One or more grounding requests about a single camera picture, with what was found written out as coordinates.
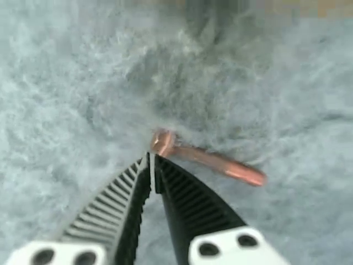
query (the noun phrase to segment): copper fitting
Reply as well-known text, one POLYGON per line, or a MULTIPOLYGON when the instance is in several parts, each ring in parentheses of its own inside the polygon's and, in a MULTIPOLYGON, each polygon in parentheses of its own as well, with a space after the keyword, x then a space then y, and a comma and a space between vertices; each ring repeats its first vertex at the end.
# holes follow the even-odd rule
POLYGON ((190 146, 177 146, 175 139, 176 135, 171 131, 158 130, 153 135, 151 149, 165 158, 177 155, 187 160, 199 162, 226 176, 240 179, 253 186, 262 186, 266 181, 266 175, 257 169, 230 160, 219 153, 207 153, 204 149, 190 146))

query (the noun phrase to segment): mounting hole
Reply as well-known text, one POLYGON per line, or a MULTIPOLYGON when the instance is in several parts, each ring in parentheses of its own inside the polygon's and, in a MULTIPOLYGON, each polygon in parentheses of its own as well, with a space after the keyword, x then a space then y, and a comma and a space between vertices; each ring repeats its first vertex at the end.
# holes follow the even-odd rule
POLYGON ((202 256, 215 256, 220 252, 218 247, 211 243, 203 243, 199 251, 202 256))
POLYGON ((242 247, 254 247, 258 245, 256 239, 249 235, 242 235, 238 237, 238 242, 242 247))
POLYGON ((96 255, 92 251, 81 253, 75 260, 74 265, 93 265, 96 259, 96 255))
POLYGON ((54 250, 50 248, 46 248, 44 250, 37 252, 34 255, 32 259, 32 265, 47 265, 51 262, 53 257, 54 257, 54 250))

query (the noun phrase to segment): floor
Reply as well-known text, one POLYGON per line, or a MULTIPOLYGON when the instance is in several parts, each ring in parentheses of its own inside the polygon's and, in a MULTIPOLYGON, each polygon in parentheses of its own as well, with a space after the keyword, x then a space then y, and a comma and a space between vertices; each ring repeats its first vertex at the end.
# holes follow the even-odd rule
MULTIPOLYGON (((292 264, 351 264, 352 20, 247 15, 214 46, 173 12, 113 0, 3 0, 0 14, 0 263, 165 127, 266 172, 253 188, 176 161, 292 264)), ((136 264, 176 264, 156 195, 136 264)))

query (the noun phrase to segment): fluffy rug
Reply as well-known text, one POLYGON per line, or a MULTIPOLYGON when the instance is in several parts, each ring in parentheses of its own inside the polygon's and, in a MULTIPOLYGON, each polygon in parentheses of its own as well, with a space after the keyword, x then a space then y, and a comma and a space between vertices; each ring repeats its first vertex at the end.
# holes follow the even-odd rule
MULTIPOLYGON (((351 264, 352 20, 248 15, 204 47, 172 13, 0 1, 0 262, 50 235, 161 126, 268 174, 253 188, 176 161, 293 264, 351 264)), ((176 264, 156 195, 140 239, 136 264, 176 264)))

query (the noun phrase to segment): copper tube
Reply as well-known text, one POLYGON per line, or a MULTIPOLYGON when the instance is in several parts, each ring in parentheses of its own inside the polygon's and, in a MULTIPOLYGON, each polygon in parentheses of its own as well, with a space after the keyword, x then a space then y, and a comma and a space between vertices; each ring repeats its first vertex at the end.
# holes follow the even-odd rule
POLYGON ((257 169, 230 160, 218 153, 207 153, 206 150, 195 147, 175 146, 175 138, 176 136, 171 131, 159 130, 153 135, 151 149, 162 157, 177 155, 187 160, 196 161, 250 185, 262 186, 266 181, 266 175, 257 169))

